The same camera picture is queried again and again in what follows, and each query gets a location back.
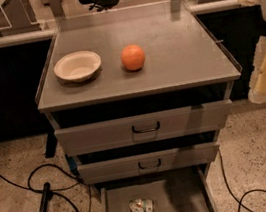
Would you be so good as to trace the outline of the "white horizontal rail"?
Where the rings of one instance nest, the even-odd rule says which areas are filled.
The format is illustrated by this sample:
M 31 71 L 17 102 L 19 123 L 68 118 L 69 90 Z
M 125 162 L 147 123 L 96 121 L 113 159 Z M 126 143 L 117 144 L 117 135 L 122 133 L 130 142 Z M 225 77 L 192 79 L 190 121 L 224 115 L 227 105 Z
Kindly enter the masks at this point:
M 237 0 L 224 0 L 200 5 L 188 5 L 185 8 L 193 14 L 207 14 L 225 10 L 231 10 L 239 7 L 240 4 Z M 48 29 L 45 31 L 33 31 L 9 36 L 0 37 L 0 47 L 18 45 L 18 44 L 28 44 L 28 42 L 40 41 L 51 39 L 53 35 L 57 33 L 56 29 Z

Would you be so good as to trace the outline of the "grey drawer cabinet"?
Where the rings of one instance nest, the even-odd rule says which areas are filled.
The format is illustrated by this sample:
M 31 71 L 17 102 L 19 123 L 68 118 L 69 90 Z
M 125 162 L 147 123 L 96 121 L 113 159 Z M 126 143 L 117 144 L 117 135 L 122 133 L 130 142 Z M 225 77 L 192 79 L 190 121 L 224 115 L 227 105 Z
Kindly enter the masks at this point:
M 185 6 L 169 2 L 64 20 L 52 40 L 40 79 L 38 109 L 59 129 L 203 105 L 228 99 L 240 65 Z M 145 62 L 126 70 L 125 46 L 143 49 Z M 65 55 L 91 51 L 101 66 L 84 82 L 65 81 L 54 66 Z M 68 156 L 80 165 L 134 155 L 217 144 L 221 129 Z

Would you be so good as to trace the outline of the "grey drawer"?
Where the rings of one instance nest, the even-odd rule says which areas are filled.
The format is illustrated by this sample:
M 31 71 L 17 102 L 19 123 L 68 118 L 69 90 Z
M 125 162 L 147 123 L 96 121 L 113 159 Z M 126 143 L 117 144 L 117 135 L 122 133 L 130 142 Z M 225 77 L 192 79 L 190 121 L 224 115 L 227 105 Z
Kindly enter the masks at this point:
M 138 198 L 152 199 L 154 212 L 219 212 L 201 171 L 101 190 L 103 212 L 131 212 L 129 203 Z
M 222 129 L 231 105 L 226 99 L 59 129 L 54 134 L 66 155 L 74 156 Z
M 218 153 L 218 144 L 206 143 L 78 166 L 88 184 L 130 178 L 142 174 L 208 164 Z

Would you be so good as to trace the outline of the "top grey drawer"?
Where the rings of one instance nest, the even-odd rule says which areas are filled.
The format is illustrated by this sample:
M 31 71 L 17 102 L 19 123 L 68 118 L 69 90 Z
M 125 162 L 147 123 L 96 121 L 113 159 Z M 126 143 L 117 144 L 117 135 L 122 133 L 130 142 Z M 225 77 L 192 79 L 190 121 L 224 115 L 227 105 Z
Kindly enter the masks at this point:
M 226 99 L 59 129 L 54 134 L 66 155 L 74 156 L 222 129 L 231 105 Z

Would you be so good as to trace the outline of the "bottom grey drawer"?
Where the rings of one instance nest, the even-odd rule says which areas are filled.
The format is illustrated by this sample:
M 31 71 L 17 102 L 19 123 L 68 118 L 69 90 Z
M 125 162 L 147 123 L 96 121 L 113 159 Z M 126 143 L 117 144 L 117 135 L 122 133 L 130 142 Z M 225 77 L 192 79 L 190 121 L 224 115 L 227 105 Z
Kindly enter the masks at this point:
M 129 203 L 138 198 L 152 199 L 154 212 L 219 212 L 201 171 L 101 190 L 103 212 L 131 212 Z

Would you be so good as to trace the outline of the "crushed 7up can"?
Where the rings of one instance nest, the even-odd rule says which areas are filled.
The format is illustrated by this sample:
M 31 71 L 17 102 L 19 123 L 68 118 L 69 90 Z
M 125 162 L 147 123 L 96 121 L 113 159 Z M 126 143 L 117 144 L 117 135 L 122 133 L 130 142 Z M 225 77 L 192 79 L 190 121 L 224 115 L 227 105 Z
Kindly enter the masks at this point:
M 130 212 L 154 212 L 154 201 L 148 198 L 132 199 L 129 202 Z

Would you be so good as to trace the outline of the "orange fruit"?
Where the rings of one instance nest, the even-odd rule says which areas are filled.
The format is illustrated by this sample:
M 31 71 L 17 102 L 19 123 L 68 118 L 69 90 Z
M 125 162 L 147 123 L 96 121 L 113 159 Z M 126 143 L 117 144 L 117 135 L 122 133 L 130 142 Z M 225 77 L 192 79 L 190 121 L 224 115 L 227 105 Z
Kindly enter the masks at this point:
M 145 62 L 145 53 L 138 45 L 129 45 L 123 48 L 121 52 L 121 62 L 123 67 L 129 71 L 137 71 L 143 68 Z

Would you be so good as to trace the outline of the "middle grey drawer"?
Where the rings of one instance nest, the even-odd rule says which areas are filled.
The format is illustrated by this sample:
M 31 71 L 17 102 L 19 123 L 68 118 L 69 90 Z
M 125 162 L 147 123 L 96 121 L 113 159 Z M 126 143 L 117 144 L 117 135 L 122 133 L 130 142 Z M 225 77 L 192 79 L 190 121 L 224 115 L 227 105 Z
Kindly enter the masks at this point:
M 78 166 L 88 184 L 130 178 L 142 174 L 208 164 L 218 153 L 218 144 L 206 143 Z

